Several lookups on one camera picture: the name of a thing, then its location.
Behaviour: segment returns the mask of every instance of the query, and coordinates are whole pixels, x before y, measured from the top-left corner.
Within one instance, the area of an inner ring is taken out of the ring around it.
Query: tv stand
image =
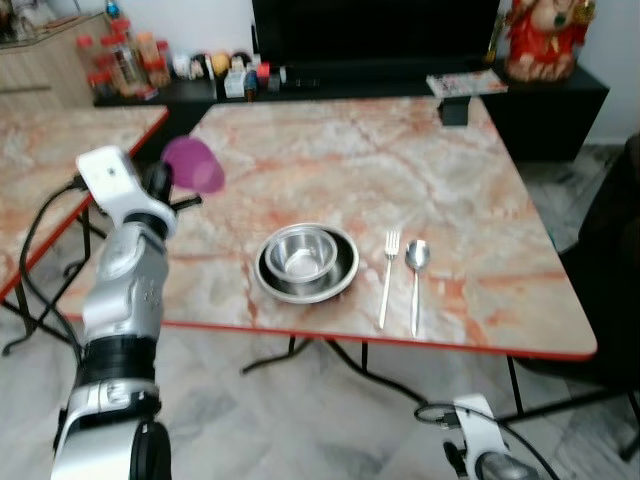
[[[483,95],[482,99],[502,137],[511,158],[525,161],[572,161],[576,158],[591,125],[596,119],[609,89],[577,67],[565,82],[556,84],[523,84],[509,80],[499,60],[496,73],[509,84],[504,94]],[[343,98],[379,98],[402,96],[429,96],[431,90],[423,75],[399,77],[385,81],[338,81],[330,79],[317,88],[293,89],[280,92],[260,92],[257,102],[329,100]],[[160,89],[150,101],[114,97],[100,100],[96,106],[167,105],[171,115],[187,134],[197,119],[183,120],[186,114],[204,113],[216,103],[244,103],[244,99],[217,98],[213,83],[208,80],[193,82],[176,80]]]

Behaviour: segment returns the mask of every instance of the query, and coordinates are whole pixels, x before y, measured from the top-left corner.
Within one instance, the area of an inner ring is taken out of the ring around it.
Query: black metal table frame
[[[263,368],[263,367],[272,365],[274,363],[279,363],[285,360],[295,358],[305,348],[307,348],[313,341],[314,341],[313,339],[305,338],[302,340],[300,344],[298,344],[298,346],[296,346],[296,337],[292,335],[289,337],[289,347],[286,353],[256,360],[253,363],[242,368],[240,372],[242,373],[242,375],[246,375],[252,372],[253,370]],[[369,359],[369,344],[367,342],[361,343],[362,351],[361,351],[360,365],[358,365],[358,363],[354,361],[347,354],[347,352],[345,352],[344,349],[340,347],[340,345],[338,345],[338,343],[335,340],[324,339],[324,342],[338,355],[338,357],[351,370],[353,370],[358,375],[366,378],[367,380],[378,383],[379,385],[385,386],[391,390],[395,390],[396,392],[402,393],[409,399],[415,401],[417,404],[422,404],[427,402],[427,398],[424,395],[417,393],[411,388],[405,385],[402,385],[401,383],[398,383],[389,378],[382,377],[380,375],[370,372],[367,365],[368,359]],[[602,402],[604,400],[608,400],[614,397],[619,397],[625,394],[628,395],[629,401],[631,403],[631,407],[633,408],[633,412],[636,416],[636,419],[638,420],[638,422],[640,422],[640,408],[638,406],[638,402],[636,401],[634,392],[629,391],[628,389],[603,388],[602,390],[581,395],[579,397],[570,398],[568,400],[554,402],[541,407],[525,410],[522,405],[522,396],[520,394],[520,387],[518,386],[518,378],[516,376],[513,358],[508,356],[507,363],[509,366],[509,376],[511,378],[511,386],[513,388],[513,396],[516,404],[516,412],[513,414],[497,417],[497,420],[502,423],[511,424],[515,422],[521,422],[524,420],[538,418],[544,415],[559,413],[562,411],[590,405],[593,403]],[[631,457],[635,454],[635,452],[638,451],[639,440],[640,440],[640,437],[636,435],[636,437],[631,441],[631,443],[620,451],[620,457],[625,462],[628,462],[631,459]]]
[[[5,345],[5,347],[2,349],[2,356],[8,356],[11,353],[11,349],[13,347],[29,340],[29,338],[31,338],[31,336],[37,329],[42,330],[44,333],[52,336],[57,340],[60,340],[61,342],[67,344],[69,343],[69,339],[64,333],[60,332],[60,330],[58,330],[57,328],[46,325],[44,323],[44,320],[51,311],[51,306],[56,305],[58,300],[60,300],[62,295],[64,295],[64,293],[67,291],[78,273],[80,273],[82,267],[84,267],[84,265],[91,258],[91,233],[94,233],[102,239],[106,238],[106,234],[90,222],[89,206],[87,206],[82,212],[78,214],[76,220],[82,225],[84,257],[80,260],[71,262],[64,268],[63,275],[65,277],[65,280],[58,291],[51,297],[51,304],[45,306],[45,309],[37,318],[33,317],[29,310],[29,304],[27,303],[24,285],[22,284],[22,278],[20,278],[17,285],[13,289],[16,294],[17,304],[7,300],[6,298],[2,300],[2,306],[10,312],[18,315],[22,319],[25,328],[25,334],[22,337],[12,340],[11,342],[7,343],[7,345]]]

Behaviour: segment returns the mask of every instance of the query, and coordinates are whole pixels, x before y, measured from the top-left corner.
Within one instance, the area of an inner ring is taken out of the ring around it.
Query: cable
[[[36,230],[42,221],[42,217],[45,212],[49,208],[49,206],[61,195],[69,192],[75,188],[75,185],[72,183],[66,184],[64,187],[53,192],[49,198],[44,202],[44,204],[40,207],[36,218],[33,220],[31,224],[31,228],[29,228],[29,233],[27,233],[27,238],[24,240],[24,244],[22,245],[22,251],[20,252],[20,276],[24,280],[24,283],[27,285],[29,290],[31,290],[36,297],[45,305],[45,307],[49,308],[51,312],[57,317],[58,322],[64,329],[67,337],[69,338],[69,342],[71,343],[71,347],[73,348],[73,353],[76,357],[76,363],[78,366],[82,365],[82,347],[80,346],[80,342],[78,341],[78,337],[76,337],[76,332],[73,330],[73,327],[69,323],[62,313],[56,308],[51,300],[49,300],[42,291],[36,287],[31,280],[31,276],[29,275],[29,271],[27,269],[27,255],[29,254],[29,250],[31,248],[31,242],[33,242],[33,237],[36,234]]]
[[[542,455],[540,455],[540,453],[535,448],[533,448],[533,446],[529,442],[527,442],[523,437],[521,437],[515,430],[513,430],[507,424],[505,424],[504,422],[501,422],[500,420],[496,420],[495,418],[493,418],[490,415],[487,415],[486,413],[483,413],[479,410],[475,410],[473,408],[465,407],[463,405],[455,405],[453,403],[423,403],[422,405],[420,405],[418,408],[415,409],[415,411],[413,412],[413,416],[415,417],[416,420],[418,420],[421,423],[427,423],[429,425],[439,425],[442,422],[439,422],[438,420],[430,420],[428,418],[422,418],[420,416],[422,412],[426,412],[428,410],[433,410],[436,408],[451,409],[454,411],[454,414],[455,414],[455,410],[462,410],[467,413],[473,413],[474,415],[477,415],[479,417],[484,418],[485,420],[489,420],[490,422],[495,423],[502,430],[511,434],[516,440],[518,440],[522,445],[524,445],[525,448],[529,450],[534,457],[536,457],[536,460],[538,460],[538,462],[540,462],[540,465],[544,467],[544,469],[547,471],[547,473],[551,477],[551,480],[560,480],[560,477],[558,477],[556,472],[553,471],[553,468],[551,468],[551,465],[547,463],[547,461],[542,457]]]

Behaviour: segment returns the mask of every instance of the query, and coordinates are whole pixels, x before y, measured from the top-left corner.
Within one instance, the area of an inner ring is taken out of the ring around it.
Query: stainless steel bowl
[[[274,298],[299,305],[322,302],[338,295],[351,284],[358,272],[360,257],[355,242],[344,231],[337,228],[314,223],[295,226],[319,228],[333,238],[338,247],[337,259],[333,268],[315,282],[306,284],[284,282],[267,267],[266,249],[271,242],[269,239],[261,246],[256,256],[254,273],[258,283]],[[275,238],[280,232],[276,232],[272,238]]]
[[[296,287],[322,280],[338,257],[336,241],[316,227],[294,225],[278,232],[265,253],[267,267]]]

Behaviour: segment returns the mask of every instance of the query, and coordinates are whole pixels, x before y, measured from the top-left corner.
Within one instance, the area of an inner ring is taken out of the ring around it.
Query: pink marble tabletop
[[[22,243],[38,208],[71,180],[76,157],[102,145],[137,150],[166,118],[164,107],[10,113],[0,118],[0,299],[18,281]],[[34,239],[30,263],[68,226],[86,193],[54,203]]]
[[[180,216],[164,292],[171,325],[408,343],[579,360],[596,341],[482,102],[445,128],[437,100],[402,98],[214,106],[194,130],[225,189]],[[329,301],[271,298],[254,277],[260,244],[299,222],[344,229],[358,274]],[[385,231],[431,248],[412,338],[412,273],[394,263],[386,327],[376,328]],[[60,305],[79,316],[95,262]]]

